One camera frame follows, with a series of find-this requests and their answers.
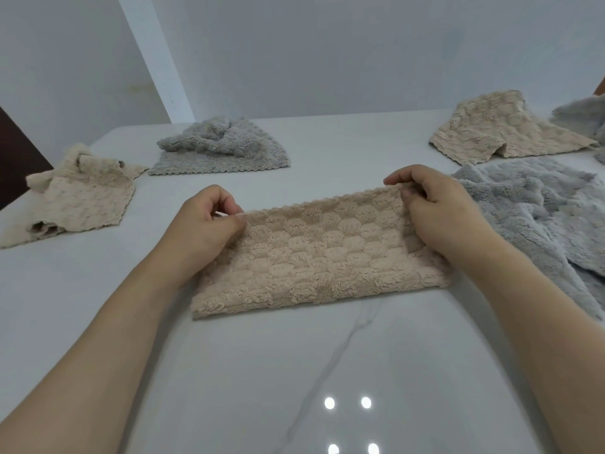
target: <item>folded towel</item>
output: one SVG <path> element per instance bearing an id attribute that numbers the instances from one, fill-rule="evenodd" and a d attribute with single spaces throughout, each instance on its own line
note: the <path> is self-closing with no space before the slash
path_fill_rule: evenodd
<path id="1" fill-rule="evenodd" d="M 460 102 L 451 120 L 433 134 L 430 143 L 458 164 L 486 162 L 494 154 L 557 154 L 597 144 L 532 114 L 518 90 L 492 92 Z"/>
<path id="2" fill-rule="evenodd" d="M 210 174 L 289 167 L 282 145 L 245 118 L 216 117 L 157 142 L 164 150 L 149 175 Z"/>
<path id="3" fill-rule="evenodd" d="M 593 138 L 601 146 L 605 146 L 605 94 L 582 98 L 555 108 L 550 122 Z M 595 159 L 605 164 L 605 148 L 595 154 Z"/>
<path id="4" fill-rule="evenodd" d="M 56 169 L 27 176 L 29 202 L 0 234 L 0 248 L 119 224 L 134 194 L 133 179 L 146 170 L 75 144 Z"/>
<path id="5" fill-rule="evenodd" d="M 593 318 L 605 308 L 605 185 L 550 157 L 466 165 L 454 178 L 501 235 Z"/>
<path id="6" fill-rule="evenodd" d="M 450 282 L 449 264 L 420 241 L 396 186 L 246 216 L 244 237 L 202 271 L 194 318 Z"/>

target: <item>hand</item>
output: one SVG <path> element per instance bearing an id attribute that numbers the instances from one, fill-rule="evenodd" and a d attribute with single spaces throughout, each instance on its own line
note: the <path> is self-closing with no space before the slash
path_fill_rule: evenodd
<path id="1" fill-rule="evenodd" d="M 202 189 L 185 201 L 143 263 L 163 284 L 180 287 L 246 227 L 245 217 L 238 215 L 243 211 L 220 186 Z"/>
<path id="2" fill-rule="evenodd" d="M 470 264 L 503 241 L 464 187 L 448 175 L 413 165 L 384 179 L 384 184 L 397 183 L 404 183 L 401 196 L 418 237 L 451 263 Z"/>

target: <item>right hand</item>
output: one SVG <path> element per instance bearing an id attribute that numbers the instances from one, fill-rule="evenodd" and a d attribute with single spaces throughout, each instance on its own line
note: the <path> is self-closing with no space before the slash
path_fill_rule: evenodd
<path id="1" fill-rule="evenodd" d="M 401 196 L 418 237 L 452 264 L 466 266 L 502 241 L 464 187 L 448 175 L 412 165 L 384 179 L 384 184 L 397 183 L 404 183 Z"/>

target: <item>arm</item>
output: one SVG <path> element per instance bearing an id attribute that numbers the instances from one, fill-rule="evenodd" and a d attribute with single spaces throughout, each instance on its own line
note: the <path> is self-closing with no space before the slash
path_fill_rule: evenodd
<path id="1" fill-rule="evenodd" d="M 176 290 L 245 227 L 233 198 L 210 186 L 181 207 L 151 253 L 78 341 L 0 424 L 0 451 L 114 453 L 164 310 Z"/>
<path id="2" fill-rule="evenodd" d="M 402 196 L 420 238 L 494 309 L 562 453 L 602 453 L 605 329 L 498 236 L 458 182 L 424 166 L 385 179 L 400 182 L 408 183 Z"/>

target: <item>white wall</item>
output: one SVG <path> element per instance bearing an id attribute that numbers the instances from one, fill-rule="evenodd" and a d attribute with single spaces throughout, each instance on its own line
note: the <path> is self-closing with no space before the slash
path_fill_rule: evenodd
<path id="1" fill-rule="evenodd" d="M 53 164 L 74 142 L 169 122 L 117 0 L 1 0 L 0 106 Z"/>
<path id="2" fill-rule="evenodd" d="M 605 0 L 153 0 L 196 119 L 592 93 Z"/>

